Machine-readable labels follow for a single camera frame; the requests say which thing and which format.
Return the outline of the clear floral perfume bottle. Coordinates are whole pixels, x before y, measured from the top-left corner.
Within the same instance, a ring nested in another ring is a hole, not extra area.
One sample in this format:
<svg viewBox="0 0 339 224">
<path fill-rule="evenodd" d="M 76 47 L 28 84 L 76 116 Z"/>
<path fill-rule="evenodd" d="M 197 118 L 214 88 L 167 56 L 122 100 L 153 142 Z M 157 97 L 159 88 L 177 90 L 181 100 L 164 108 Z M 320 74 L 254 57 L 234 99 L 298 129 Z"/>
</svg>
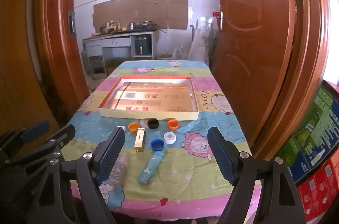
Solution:
<svg viewBox="0 0 339 224">
<path fill-rule="evenodd" d="M 121 152 L 107 180 L 107 183 L 111 188 L 116 188 L 122 184 L 127 172 L 128 164 L 129 154 L 127 152 Z"/>
</svg>

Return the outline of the gold lipstick box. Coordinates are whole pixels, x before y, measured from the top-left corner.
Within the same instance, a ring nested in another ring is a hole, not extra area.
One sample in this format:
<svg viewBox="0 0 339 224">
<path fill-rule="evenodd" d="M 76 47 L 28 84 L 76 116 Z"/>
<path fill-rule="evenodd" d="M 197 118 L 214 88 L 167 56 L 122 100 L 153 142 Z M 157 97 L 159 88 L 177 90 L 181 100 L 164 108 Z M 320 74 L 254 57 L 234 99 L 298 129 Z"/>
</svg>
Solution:
<svg viewBox="0 0 339 224">
<path fill-rule="evenodd" d="M 143 152 L 145 145 L 146 131 L 144 128 L 139 128 L 136 133 L 135 150 L 136 152 Z"/>
</svg>

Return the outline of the orange bottle cap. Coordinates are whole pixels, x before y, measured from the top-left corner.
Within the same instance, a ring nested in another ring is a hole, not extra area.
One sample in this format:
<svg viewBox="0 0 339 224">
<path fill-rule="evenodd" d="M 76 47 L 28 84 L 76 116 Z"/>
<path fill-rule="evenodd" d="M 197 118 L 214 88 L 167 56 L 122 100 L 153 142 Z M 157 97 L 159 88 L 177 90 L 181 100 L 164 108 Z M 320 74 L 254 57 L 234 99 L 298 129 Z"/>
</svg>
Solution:
<svg viewBox="0 0 339 224">
<path fill-rule="evenodd" d="M 136 133 L 139 128 L 140 128 L 140 124 L 137 122 L 131 122 L 130 124 L 128 124 L 128 130 L 131 133 Z"/>
<path fill-rule="evenodd" d="M 167 122 L 167 127 L 169 130 L 177 130 L 179 128 L 179 122 L 175 119 L 170 119 Z"/>
</svg>

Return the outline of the blue bottle cap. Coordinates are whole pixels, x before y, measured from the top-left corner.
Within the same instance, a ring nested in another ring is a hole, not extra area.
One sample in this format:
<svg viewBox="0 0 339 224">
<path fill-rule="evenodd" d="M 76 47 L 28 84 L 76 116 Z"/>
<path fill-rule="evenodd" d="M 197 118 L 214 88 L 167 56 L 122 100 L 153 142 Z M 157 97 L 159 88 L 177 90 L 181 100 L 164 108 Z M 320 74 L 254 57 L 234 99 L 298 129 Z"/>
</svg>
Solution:
<svg viewBox="0 0 339 224">
<path fill-rule="evenodd" d="M 161 139 L 154 139 L 152 142 L 151 142 L 151 148 L 153 151 L 157 152 L 161 152 L 163 149 L 164 149 L 164 141 L 161 140 Z"/>
</svg>

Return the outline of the black bottle cap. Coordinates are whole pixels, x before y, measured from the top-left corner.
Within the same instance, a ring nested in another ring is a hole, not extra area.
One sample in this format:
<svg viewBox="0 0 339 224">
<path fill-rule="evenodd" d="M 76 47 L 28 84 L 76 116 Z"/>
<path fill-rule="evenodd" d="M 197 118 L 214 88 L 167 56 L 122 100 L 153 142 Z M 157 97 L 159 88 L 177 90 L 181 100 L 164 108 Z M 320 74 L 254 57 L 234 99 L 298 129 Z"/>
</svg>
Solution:
<svg viewBox="0 0 339 224">
<path fill-rule="evenodd" d="M 150 118 L 147 120 L 147 126 L 150 129 L 157 129 L 159 126 L 159 121 L 156 118 Z"/>
</svg>

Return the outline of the white round cap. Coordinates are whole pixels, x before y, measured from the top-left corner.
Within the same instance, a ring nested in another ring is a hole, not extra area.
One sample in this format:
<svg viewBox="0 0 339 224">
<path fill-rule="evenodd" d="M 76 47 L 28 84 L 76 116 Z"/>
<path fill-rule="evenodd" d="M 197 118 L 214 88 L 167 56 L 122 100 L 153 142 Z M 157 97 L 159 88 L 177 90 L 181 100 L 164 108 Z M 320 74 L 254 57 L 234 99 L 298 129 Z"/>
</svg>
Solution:
<svg viewBox="0 0 339 224">
<path fill-rule="evenodd" d="M 176 142 L 176 134 L 174 132 L 166 132 L 163 135 L 164 142 L 168 145 L 172 145 Z"/>
</svg>

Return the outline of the cartoon sheep tablecloth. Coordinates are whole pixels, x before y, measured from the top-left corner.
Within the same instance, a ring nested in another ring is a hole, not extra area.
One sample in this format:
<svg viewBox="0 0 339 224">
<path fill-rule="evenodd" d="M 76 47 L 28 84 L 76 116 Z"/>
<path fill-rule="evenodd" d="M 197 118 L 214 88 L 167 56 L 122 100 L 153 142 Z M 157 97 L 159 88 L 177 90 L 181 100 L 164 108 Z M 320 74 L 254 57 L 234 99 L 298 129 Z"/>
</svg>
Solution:
<svg viewBox="0 0 339 224">
<path fill-rule="evenodd" d="M 138 118 L 103 117 L 99 105 L 123 76 L 185 76 L 192 81 L 197 120 L 160 120 L 151 129 Z M 220 173 L 207 140 L 216 127 L 241 152 L 249 152 L 244 133 L 224 93 L 204 62 L 143 60 L 124 62 L 83 102 L 70 120 L 75 137 L 62 149 L 76 160 L 108 139 L 119 126 L 125 133 L 119 158 L 100 190 L 111 211 L 130 217 L 174 221 L 220 216 L 232 185 Z"/>
</svg>

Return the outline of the stacked colourful cartons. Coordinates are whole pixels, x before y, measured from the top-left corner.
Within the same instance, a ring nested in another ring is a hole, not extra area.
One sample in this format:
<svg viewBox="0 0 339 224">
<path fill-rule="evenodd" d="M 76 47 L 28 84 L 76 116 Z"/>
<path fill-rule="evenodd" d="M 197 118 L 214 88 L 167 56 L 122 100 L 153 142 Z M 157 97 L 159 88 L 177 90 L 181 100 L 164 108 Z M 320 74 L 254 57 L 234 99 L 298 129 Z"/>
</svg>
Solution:
<svg viewBox="0 0 339 224">
<path fill-rule="evenodd" d="M 307 222 L 316 223 L 338 196 L 338 87 L 324 80 L 296 131 L 279 149 Z"/>
</svg>

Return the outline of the shallow orange-rimmed cardboard tray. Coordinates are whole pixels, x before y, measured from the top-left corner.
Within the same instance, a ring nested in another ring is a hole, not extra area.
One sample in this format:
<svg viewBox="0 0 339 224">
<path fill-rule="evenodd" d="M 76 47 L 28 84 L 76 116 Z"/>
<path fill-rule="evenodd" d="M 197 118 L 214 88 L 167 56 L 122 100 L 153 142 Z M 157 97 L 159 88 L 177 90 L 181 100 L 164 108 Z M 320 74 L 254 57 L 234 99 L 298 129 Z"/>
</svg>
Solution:
<svg viewBox="0 0 339 224">
<path fill-rule="evenodd" d="M 98 106 L 103 117 L 197 120 L 199 109 L 189 76 L 121 76 Z"/>
</svg>

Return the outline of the kitchen counter cabinet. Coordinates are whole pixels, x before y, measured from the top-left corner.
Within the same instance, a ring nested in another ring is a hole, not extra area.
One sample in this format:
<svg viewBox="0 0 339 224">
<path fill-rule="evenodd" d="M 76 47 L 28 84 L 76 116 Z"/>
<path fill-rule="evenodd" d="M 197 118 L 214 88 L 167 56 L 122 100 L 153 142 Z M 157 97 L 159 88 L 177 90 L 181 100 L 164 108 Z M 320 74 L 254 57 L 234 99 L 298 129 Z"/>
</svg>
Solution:
<svg viewBox="0 0 339 224">
<path fill-rule="evenodd" d="M 148 52 L 136 55 L 135 38 L 147 37 Z M 82 41 L 81 52 L 85 73 L 91 77 L 104 78 L 109 75 L 109 68 L 117 67 L 129 60 L 155 59 L 159 31 L 122 32 L 103 36 L 89 37 Z"/>
</svg>

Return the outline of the white plastic sack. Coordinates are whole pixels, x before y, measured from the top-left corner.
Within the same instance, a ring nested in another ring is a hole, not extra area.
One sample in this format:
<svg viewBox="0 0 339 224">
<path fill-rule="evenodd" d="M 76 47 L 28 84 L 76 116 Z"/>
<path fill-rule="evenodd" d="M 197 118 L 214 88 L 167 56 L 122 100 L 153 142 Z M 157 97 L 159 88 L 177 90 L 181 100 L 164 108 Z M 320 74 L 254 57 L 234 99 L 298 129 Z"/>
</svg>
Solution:
<svg viewBox="0 0 339 224">
<path fill-rule="evenodd" d="M 214 32 L 211 26 L 204 26 L 194 33 L 191 47 L 188 53 L 181 51 L 180 48 L 175 48 L 171 60 L 190 60 L 204 62 L 209 65 L 209 49 L 210 41 Z"/>
</svg>

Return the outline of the brown wooden door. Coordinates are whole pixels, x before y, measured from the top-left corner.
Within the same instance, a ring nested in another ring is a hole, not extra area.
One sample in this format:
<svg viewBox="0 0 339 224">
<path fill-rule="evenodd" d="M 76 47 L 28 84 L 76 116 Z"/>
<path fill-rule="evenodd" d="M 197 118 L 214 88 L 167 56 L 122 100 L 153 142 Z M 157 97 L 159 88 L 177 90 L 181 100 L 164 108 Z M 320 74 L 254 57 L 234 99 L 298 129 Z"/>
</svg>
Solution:
<svg viewBox="0 0 339 224">
<path fill-rule="evenodd" d="M 302 122 L 322 80 L 328 0 L 220 0 L 214 75 L 250 151 L 271 159 Z"/>
</svg>

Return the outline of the green air fryer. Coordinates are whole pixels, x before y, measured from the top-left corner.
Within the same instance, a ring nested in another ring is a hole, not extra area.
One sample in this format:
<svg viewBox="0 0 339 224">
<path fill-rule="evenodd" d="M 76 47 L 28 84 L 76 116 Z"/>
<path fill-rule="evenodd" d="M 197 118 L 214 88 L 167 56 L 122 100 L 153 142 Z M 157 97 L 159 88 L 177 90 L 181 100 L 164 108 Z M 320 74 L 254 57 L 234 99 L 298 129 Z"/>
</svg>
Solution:
<svg viewBox="0 0 339 224">
<path fill-rule="evenodd" d="M 137 36 L 135 38 L 135 53 L 136 55 L 145 55 L 148 52 L 147 48 L 147 37 Z"/>
</svg>

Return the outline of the black gas stove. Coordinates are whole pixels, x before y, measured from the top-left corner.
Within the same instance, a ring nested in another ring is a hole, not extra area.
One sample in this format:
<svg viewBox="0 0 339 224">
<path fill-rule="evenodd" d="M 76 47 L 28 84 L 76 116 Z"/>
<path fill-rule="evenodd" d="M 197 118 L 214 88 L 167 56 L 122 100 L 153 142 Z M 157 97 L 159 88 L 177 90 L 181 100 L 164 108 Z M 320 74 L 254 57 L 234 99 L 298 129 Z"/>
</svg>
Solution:
<svg viewBox="0 0 339 224">
<path fill-rule="evenodd" d="M 157 30 L 157 24 L 153 22 L 137 22 L 133 24 L 134 32 L 150 32 Z"/>
</svg>

